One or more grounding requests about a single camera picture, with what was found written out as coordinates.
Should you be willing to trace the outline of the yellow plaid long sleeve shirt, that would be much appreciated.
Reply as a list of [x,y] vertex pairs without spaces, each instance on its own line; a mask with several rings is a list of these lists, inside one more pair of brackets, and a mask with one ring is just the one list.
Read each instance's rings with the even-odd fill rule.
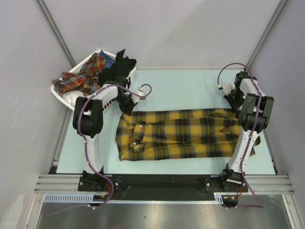
[[136,111],[116,131],[121,161],[231,157],[240,135],[231,109]]

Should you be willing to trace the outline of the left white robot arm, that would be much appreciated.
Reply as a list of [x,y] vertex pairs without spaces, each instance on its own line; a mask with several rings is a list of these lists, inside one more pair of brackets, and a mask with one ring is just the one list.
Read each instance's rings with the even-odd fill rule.
[[79,191],[91,189],[99,191],[107,183],[102,177],[103,161],[99,149],[103,113],[108,108],[109,102],[117,101],[120,110],[130,114],[138,101],[146,98],[141,88],[132,92],[129,86],[130,83],[125,77],[118,76],[115,81],[107,81],[101,89],[89,97],[80,96],[76,99],[72,124],[77,134],[83,138],[86,161],[79,181]]

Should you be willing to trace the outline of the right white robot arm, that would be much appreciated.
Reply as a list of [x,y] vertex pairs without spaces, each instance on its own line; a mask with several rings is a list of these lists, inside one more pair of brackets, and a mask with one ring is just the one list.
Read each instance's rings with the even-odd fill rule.
[[221,189],[234,192],[246,183],[244,172],[247,160],[255,141],[269,124],[274,98],[263,93],[257,79],[247,71],[236,74],[234,87],[225,83],[219,85],[219,89],[224,90],[224,98],[231,108],[239,111],[240,135],[233,156],[220,178]]

